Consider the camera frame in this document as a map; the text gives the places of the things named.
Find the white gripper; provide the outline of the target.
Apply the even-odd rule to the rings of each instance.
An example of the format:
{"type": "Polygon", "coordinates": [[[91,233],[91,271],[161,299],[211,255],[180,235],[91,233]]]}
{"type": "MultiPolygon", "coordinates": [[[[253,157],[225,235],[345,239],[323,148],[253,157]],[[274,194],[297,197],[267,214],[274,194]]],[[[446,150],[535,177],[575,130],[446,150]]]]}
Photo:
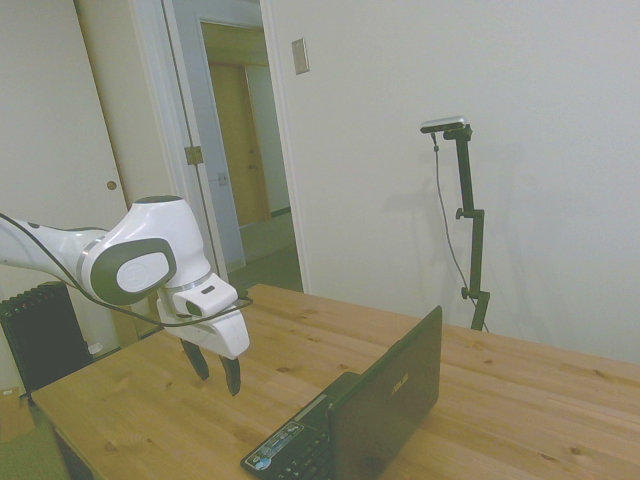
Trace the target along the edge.
{"type": "Polygon", "coordinates": [[[184,352],[201,380],[209,378],[209,367],[200,347],[219,354],[229,393],[236,396],[241,390],[241,368],[237,359],[250,345],[248,330],[242,313],[232,308],[229,313],[201,323],[187,326],[185,319],[168,313],[161,300],[157,309],[168,332],[180,339],[184,352]]]}

